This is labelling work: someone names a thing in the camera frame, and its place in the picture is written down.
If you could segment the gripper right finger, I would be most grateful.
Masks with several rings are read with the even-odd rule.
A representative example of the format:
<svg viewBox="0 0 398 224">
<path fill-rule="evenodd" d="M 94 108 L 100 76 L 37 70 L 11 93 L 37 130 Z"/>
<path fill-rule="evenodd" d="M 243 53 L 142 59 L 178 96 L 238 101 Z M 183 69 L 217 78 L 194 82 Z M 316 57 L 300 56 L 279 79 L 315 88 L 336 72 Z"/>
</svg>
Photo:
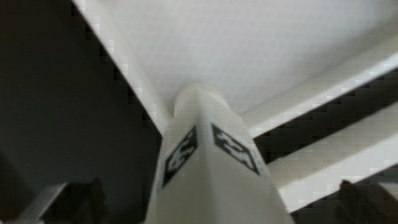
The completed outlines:
<svg viewBox="0 0 398 224">
<path fill-rule="evenodd" d="M 343 181 L 338 199 L 338 224 L 398 224 L 396 183 Z"/>
</svg>

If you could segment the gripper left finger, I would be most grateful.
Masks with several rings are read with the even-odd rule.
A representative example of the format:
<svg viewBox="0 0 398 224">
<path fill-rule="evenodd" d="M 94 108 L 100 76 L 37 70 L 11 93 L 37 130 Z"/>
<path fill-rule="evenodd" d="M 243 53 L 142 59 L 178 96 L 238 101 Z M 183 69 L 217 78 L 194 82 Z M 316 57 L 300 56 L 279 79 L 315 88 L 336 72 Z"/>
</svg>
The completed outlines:
<svg viewBox="0 0 398 224">
<path fill-rule="evenodd" d="M 108 209 L 100 179 L 50 185 L 11 224 L 108 224 Z"/>
</svg>

